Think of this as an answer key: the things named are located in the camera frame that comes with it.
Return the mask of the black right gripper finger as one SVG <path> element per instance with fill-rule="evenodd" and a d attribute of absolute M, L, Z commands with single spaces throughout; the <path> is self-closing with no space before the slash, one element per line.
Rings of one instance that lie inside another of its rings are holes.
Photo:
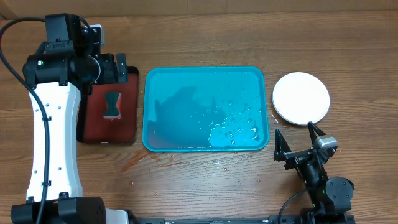
<path fill-rule="evenodd" d="M 320 128 L 318 128 L 313 122 L 308 122 L 308 130 L 310 133 L 310 139 L 313 145 L 319 145 L 321 137 L 325 136 L 324 133 Z"/>
<path fill-rule="evenodd" d="M 282 133 L 276 129 L 275 130 L 275 150 L 274 150 L 274 160 L 275 161 L 285 161 L 292 153 L 289 145 L 284 139 Z"/>

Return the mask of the white plate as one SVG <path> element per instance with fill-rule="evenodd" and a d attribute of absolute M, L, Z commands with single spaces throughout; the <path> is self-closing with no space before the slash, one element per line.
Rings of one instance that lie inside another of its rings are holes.
<path fill-rule="evenodd" d="M 325 84 L 305 72 L 284 75 L 277 81 L 272 92 L 272 104 L 277 114 L 299 126 L 322 120 L 330 103 L 330 94 Z"/>

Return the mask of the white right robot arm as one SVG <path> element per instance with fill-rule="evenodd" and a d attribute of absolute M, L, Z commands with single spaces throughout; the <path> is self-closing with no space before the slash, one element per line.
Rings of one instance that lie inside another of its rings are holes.
<path fill-rule="evenodd" d="M 312 145 L 309 149 L 292 152 L 282 133 L 275 130 L 274 160 L 285 162 L 285 169 L 295 169 L 305 188 L 291 196 L 280 208 L 274 223 L 354 223 L 351 210 L 354 184 L 344 177 L 328 177 L 324 164 L 332 158 L 338 148 L 338 141 L 324 133 L 313 122 L 307 124 Z M 308 193 L 311 208 L 303 208 L 299 215 L 283 216 L 286 206 L 297 197 Z"/>

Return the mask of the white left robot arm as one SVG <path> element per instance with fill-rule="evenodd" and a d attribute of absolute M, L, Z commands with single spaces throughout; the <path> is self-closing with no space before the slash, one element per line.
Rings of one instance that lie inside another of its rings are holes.
<path fill-rule="evenodd" d="M 103 54 L 103 29 L 73 14 L 43 18 L 47 39 L 27 58 L 17 79 L 29 91 L 34 156 L 26 202 L 13 223 L 134 223 L 130 210 L 106 208 L 83 195 L 76 159 L 76 121 L 93 85 L 128 81 L 123 53 Z"/>

